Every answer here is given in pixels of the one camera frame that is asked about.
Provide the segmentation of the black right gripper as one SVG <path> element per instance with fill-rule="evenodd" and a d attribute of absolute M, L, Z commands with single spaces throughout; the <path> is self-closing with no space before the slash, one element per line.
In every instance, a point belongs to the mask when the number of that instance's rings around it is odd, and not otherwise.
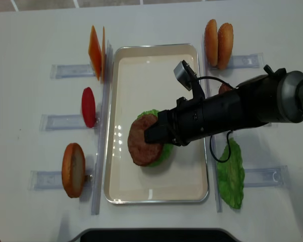
<path fill-rule="evenodd" d="M 193 98 L 177 99 L 177 106 L 158 113 L 158 121 L 144 131 L 148 144 L 186 146 L 190 142 L 242 128 L 242 99 L 239 91 L 205 98 L 202 90 Z"/>

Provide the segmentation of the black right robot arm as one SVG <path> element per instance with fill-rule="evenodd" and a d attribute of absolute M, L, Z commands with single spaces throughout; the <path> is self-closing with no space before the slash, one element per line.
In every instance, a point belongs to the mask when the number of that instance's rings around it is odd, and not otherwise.
<path fill-rule="evenodd" d="M 284 68 L 273 71 L 269 66 L 264 69 L 264 75 L 207 98 L 200 77 L 181 61 L 174 74 L 193 98 L 181 97 L 175 108 L 160 111 L 158 121 L 144 132 L 145 142 L 186 146 L 226 131 L 302 122 L 303 73 Z"/>

